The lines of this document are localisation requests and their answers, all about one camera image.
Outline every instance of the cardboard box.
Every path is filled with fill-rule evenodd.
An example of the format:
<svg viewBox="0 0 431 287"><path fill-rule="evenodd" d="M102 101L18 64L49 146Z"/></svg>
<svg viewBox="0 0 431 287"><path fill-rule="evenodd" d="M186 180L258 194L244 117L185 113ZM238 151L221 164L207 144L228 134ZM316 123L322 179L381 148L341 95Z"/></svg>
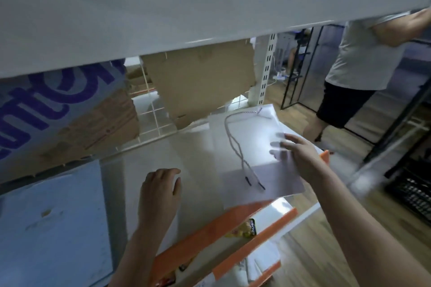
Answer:
<svg viewBox="0 0 431 287"><path fill-rule="evenodd" d="M0 81L0 183L136 138L125 67L108 61Z"/></svg>
<svg viewBox="0 0 431 287"><path fill-rule="evenodd" d="M184 128L255 85L249 40L141 56L165 108Z"/></svg>

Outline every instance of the t-shirt sleeve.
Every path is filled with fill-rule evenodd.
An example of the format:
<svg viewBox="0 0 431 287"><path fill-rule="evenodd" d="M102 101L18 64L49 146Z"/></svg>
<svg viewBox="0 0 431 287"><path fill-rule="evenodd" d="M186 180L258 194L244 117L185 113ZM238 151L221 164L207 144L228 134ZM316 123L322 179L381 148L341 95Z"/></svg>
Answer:
<svg viewBox="0 0 431 287"><path fill-rule="evenodd" d="M410 15L409 11L406 11L404 13L399 13L399 14L394 14L394 15L386 15L386 16L382 16L382 17L373 17L373 18L367 18L365 20L361 20L361 23L363 26L365 26L366 28L370 28L374 25L380 24L380 23L384 23L399 17L403 17L406 15Z"/></svg>

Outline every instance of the brown cardboard piece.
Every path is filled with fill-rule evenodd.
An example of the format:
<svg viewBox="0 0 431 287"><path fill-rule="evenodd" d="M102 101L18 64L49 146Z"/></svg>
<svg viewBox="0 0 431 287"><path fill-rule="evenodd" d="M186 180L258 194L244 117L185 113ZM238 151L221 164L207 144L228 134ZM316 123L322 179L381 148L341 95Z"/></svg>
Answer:
<svg viewBox="0 0 431 287"><path fill-rule="evenodd" d="M138 135L139 123L133 101L124 88L119 89L62 128L38 149L32 150L31 154L10 160L2 172L0 183L105 152Z"/></svg>
<svg viewBox="0 0 431 287"><path fill-rule="evenodd" d="M248 40L141 56L178 129L208 116L255 84Z"/></svg>

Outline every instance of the person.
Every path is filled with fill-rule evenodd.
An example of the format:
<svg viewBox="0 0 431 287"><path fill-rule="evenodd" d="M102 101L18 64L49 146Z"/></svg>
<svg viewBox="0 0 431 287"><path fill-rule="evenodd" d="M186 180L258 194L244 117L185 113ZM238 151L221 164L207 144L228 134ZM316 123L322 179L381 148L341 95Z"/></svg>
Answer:
<svg viewBox="0 0 431 287"><path fill-rule="evenodd" d="M429 287L431 275L356 200L317 154L313 144L285 134L282 159L292 152L301 177L313 188L361 287ZM110 287L147 287L157 249L180 203L178 169L150 172L142 184L139 224Z"/></svg>
<svg viewBox="0 0 431 287"><path fill-rule="evenodd" d="M338 57L325 79L323 101L303 131L320 141L329 125L343 128L378 90L384 90L402 59L405 43L431 25L431 9L348 22Z"/></svg>

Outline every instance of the brown stain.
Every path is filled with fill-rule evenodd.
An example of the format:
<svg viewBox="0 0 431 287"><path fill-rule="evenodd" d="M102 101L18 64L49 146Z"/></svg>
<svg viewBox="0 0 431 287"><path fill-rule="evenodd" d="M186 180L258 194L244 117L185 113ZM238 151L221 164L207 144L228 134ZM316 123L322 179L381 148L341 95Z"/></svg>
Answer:
<svg viewBox="0 0 431 287"><path fill-rule="evenodd" d="M43 211L41 214L40 214L40 216L42 217L42 218L44 218L44 217L46 217L48 214L50 214L51 213L51 209L48 209L48 210L45 210L45 211Z"/></svg>

